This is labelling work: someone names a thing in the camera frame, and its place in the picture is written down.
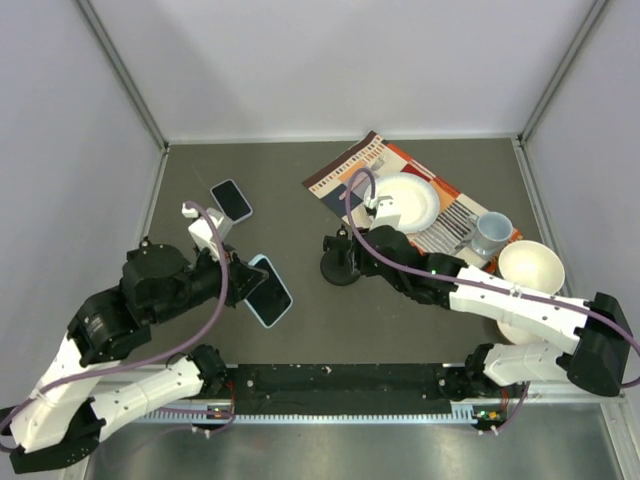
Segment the black phone stand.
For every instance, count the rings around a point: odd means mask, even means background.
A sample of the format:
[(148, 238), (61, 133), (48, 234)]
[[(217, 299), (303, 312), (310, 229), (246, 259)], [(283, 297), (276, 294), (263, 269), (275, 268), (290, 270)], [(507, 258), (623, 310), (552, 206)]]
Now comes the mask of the black phone stand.
[(328, 283), (346, 287), (359, 279), (360, 273), (354, 266), (352, 246), (349, 233), (344, 226), (341, 226), (333, 236), (324, 237), (320, 272)]

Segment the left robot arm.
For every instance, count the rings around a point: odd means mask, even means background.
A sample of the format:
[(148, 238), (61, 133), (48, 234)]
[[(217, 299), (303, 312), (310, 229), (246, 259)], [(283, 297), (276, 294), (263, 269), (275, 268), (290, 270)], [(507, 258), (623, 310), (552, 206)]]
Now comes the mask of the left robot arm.
[(202, 250), (189, 263), (170, 245), (144, 242), (130, 251), (118, 285), (90, 296), (67, 327), (58, 353), (18, 415), (1, 412), (16, 443), (17, 474), (59, 470), (91, 455), (138, 418), (182, 398), (216, 396), (227, 384), (219, 351), (180, 347), (182, 358), (153, 375), (96, 394), (104, 369), (119, 365), (151, 339), (151, 328), (216, 298), (233, 306), (269, 275), (236, 254), (224, 262)]

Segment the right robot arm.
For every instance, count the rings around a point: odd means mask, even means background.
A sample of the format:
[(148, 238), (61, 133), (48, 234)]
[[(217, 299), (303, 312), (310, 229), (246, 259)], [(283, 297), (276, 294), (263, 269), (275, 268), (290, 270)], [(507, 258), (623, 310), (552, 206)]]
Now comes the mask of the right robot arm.
[(526, 330), (540, 342), (483, 344), (466, 359), (467, 384), (487, 396), (519, 382), (567, 380), (601, 397), (615, 397), (629, 353), (637, 348), (619, 301), (591, 300), (519, 287), (464, 260), (422, 254), (390, 226), (354, 232), (352, 259), (362, 276), (379, 276), (424, 305), (469, 313)]

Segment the blue case phone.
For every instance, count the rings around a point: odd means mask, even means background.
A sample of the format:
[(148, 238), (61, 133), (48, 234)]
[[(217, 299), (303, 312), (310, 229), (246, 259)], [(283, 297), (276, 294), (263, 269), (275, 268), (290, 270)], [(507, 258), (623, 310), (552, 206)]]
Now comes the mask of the blue case phone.
[(267, 256), (258, 254), (249, 265), (266, 271), (268, 278), (244, 300), (244, 303), (258, 322), (265, 329), (270, 329), (289, 312), (293, 306), (293, 298)]

